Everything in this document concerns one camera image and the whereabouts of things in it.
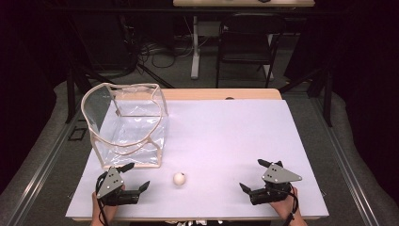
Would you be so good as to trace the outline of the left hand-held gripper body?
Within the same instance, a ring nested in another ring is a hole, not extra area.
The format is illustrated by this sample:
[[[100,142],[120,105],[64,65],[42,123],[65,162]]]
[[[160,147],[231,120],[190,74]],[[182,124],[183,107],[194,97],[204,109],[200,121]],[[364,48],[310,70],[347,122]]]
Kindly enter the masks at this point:
[[[97,200],[109,206],[137,204],[140,191],[124,190],[124,181],[117,168],[112,166],[99,176],[95,190]]]

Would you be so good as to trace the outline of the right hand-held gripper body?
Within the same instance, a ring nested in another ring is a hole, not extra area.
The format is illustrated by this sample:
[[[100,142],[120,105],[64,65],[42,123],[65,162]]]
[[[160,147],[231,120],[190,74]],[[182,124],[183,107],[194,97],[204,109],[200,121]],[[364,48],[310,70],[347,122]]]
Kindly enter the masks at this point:
[[[248,194],[253,205],[285,200],[291,192],[292,182],[302,180],[300,175],[285,169],[281,162],[270,163],[262,176],[264,187]]]

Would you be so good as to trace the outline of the clear plastic bag beige trim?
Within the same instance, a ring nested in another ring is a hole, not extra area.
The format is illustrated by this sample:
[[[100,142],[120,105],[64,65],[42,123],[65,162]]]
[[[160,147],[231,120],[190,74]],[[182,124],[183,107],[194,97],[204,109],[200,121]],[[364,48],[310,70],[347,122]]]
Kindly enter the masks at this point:
[[[159,85],[102,83],[84,95],[81,111],[103,169],[161,166],[168,108]]]

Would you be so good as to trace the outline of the person's right hand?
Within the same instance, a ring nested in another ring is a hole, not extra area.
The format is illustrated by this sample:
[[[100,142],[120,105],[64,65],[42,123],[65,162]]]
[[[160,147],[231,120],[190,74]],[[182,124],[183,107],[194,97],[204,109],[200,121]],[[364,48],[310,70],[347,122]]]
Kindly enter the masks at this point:
[[[276,211],[279,217],[284,220],[287,219],[290,213],[295,214],[299,212],[299,208],[296,208],[296,210],[294,208],[295,198],[291,195],[288,195],[287,198],[283,201],[271,202],[270,205]]]

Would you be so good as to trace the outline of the person's left hand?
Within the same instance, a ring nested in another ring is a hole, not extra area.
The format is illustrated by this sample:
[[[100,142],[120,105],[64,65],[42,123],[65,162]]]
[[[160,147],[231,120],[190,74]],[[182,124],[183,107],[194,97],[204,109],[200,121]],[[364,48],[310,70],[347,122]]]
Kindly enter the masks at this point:
[[[91,221],[99,220],[101,222],[110,223],[114,219],[119,208],[117,206],[109,206],[109,205],[100,206],[95,191],[92,192],[91,199],[92,199]]]

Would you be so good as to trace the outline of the white table mat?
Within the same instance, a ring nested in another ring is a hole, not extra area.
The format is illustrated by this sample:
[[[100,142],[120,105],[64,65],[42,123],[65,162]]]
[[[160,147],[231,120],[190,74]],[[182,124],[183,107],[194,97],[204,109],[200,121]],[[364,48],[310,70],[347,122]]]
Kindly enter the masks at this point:
[[[116,218],[126,221],[236,219],[276,217],[268,204],[253,205],[239,183],[263,186],[258,159],[282,162],[300,175],[300,211],[305,218],[328,210],[311,169],[295,122],[283,100],[168,102],[168,137],[158,169],[131,169],[127,188],[150,181],[137,204],[123,205]],[[173,183],[175,173],[185,183]]]

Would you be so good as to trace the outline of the person's white patterned clothing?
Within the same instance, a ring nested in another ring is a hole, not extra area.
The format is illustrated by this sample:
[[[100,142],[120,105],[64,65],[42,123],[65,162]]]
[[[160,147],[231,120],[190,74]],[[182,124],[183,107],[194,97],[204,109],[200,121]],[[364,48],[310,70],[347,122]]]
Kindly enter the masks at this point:
[[[164,221],[167,226],[221,226],[223,220]]]

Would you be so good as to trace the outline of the black folding chair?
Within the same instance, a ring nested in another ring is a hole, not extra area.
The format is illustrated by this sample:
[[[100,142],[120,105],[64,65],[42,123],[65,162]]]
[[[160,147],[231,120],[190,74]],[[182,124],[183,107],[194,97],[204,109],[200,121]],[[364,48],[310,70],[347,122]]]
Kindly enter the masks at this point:
[[[270,83],[279,39],[286,20],[273,13],[233,13],[221,20],[218,28],[215,86],[219,87],[220,65],[258,65],[263,69],[265,87]]]

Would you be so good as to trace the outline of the white desk leg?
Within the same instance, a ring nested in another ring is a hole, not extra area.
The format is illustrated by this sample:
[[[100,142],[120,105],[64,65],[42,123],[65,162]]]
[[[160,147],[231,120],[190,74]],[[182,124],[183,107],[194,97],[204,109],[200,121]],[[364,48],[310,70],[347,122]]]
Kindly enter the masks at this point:
[[[199,78],[200,72],[200,49],[199,49],[199,32],[198,32],[198,18],[193,17],[193,57],[191,67],[191,78],[196,80]]]

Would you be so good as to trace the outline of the aluminium floor rail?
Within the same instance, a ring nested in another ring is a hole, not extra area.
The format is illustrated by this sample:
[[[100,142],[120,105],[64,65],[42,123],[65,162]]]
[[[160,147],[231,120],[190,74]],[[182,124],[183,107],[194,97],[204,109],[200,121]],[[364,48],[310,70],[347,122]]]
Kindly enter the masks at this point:
[[[357,206],[358,212],[365,226],[380,226],[374,210],[361,187],[349,161],[344,153],[343,147],[338,140],[333,127],[329,127],[323,115],[323,106],[319,99],[311,99],[311,104],[316,110],[317,117],[321,121],[325,133],[327,134],[332,146],[335,161],[343,175],[346,186],[349,189],[352,199]]]
[[[11,212],[6,226],[76,226],[66,217],[81,178],[88,151],[79,139],[86,126],[76,112],[65,122],[64,108],[57,106],[51,119],[8,187]]]

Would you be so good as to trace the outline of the black metal stand post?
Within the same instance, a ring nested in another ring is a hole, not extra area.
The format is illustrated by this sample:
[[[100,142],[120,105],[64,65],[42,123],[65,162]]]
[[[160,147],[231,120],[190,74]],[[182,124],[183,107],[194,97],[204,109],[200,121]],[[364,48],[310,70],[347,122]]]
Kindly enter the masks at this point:
[[[332,76],[330,72],[326,72],[326,82],[325,82],[325,95],[324,95],[324,107],[323,107],[323,117],[326,124],[331,127],[331,98],[332,98]]]
[[[75,92],[73,70],[69,69],[67,74],[67,101],[68,101],[68,115],[66,123],[70,123],[75,115]]]

